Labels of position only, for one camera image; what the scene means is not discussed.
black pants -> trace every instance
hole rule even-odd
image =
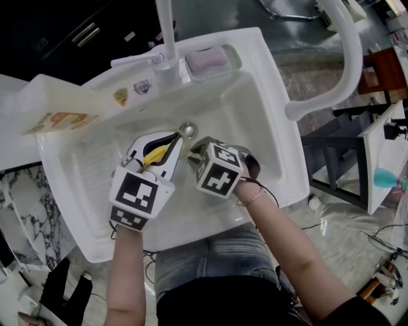
[[[91,296],[92,282],[81,276],[72,296],[65,302],[68,268],[69,260],[65,258],[48,274],[40,302],[68,326],[81,326]]]

cabinet handle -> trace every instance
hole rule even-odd
[[[88,34],[86,38],[84,38],[81,42],[78,43],[78,47],[81,48],[85,44],[87,44],[92,38],[95,37],[95,35],[99,34],[101,30],[99,28],[93,30],[91,33]]]
[[[85,34],[87,34],[92,28],[95,27],[95,23],[91,23],[88,27],[86,27],[85,29],[82,30],[81,33],[79,33],[77,36],[75,36],[72,39],[72,43],[76,43],[77,41],[79,41],[79,39],[84,36]]]

sink basin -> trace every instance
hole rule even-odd
[[[37,136],[54,197],[89,261],[112,258],[111,175],[135,138],[149,132],[192,122],[198,128],[194,141],[211,136],[251,150],[261,164],[258,180],[281,207],[309,194],[298,128],[284,111],[289,98],[259,29],[189,39],[177,43],[177,50],[184,57],[192,50],[223,43],[237,50],[241,71],[195,83],[182,70],[183,87],[163,94],[145,63],[117,67],[84,85],[106,95],[105,121],[80,132]],[[140,80],[148,80],[146,94],[132,91]],[[124,87],[129,99],[122,108],[115,104],[113,93]],[[195,189],[186,156],[180,158],[172,182],[175,193],[143,229],[146,250],[172,248],[249,221],[234,196],[223,200]]]

bracelet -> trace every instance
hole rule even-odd
[[[245,206],[249,205],[251,202],[253,202],[255,199],[257,199],[261,195],[262,191],[263,191],[263,188],[261,188],[261,190],[251,200],[249,200],[247,202],[241,202],[240,203],[240,200],[237,200],[237,205],[242,206],[242,207],[245,207]]]

black sleeve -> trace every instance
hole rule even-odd
[[[320,325],[378,325],[390,326],[387,318],[361,297],[355,297],[343,303],[333,311]]]

